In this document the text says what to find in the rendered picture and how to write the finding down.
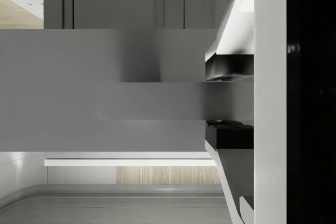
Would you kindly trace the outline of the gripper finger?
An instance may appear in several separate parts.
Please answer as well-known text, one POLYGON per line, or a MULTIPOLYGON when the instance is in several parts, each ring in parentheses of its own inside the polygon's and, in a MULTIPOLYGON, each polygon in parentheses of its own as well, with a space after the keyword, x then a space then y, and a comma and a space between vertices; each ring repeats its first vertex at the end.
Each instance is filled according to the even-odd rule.
POLYGON ((237 121, 205 122, 205 148, 215 161, 233 224, 250 224, 254 207, 254 127, 237 121))
POLYGON ((216 39, 205 54, 205 80, 254 78, 254 0, 227 0, 216 39))

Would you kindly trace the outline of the white drawer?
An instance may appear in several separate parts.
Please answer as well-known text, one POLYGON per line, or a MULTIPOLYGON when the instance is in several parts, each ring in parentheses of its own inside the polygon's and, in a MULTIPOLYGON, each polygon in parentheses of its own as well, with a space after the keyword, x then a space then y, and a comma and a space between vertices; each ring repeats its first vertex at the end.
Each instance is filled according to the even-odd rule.
POLYGON ((0 151, 203 151, 212 30, 0 30, 0 151))

